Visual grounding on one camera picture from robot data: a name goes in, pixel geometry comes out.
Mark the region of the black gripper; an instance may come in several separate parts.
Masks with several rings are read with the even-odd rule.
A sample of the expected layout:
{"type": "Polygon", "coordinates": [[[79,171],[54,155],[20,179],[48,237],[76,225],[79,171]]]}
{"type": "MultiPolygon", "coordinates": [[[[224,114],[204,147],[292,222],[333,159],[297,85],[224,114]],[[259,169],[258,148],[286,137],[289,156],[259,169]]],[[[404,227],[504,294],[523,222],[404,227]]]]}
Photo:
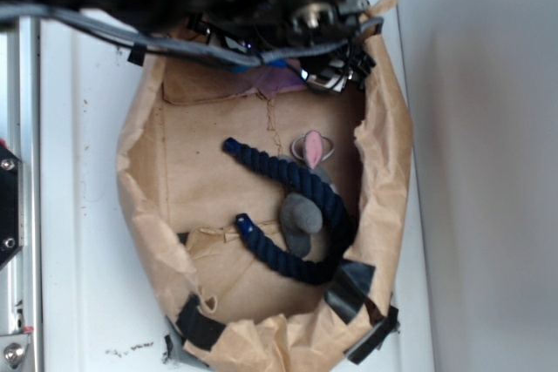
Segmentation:
{"type": "Polygon", "coordinates": [[[193,0],[190,28],[208,42],[293,71],[315,93],[358,87],[375,61],[360,37],[378,21],[368,0],[193,0]]]}

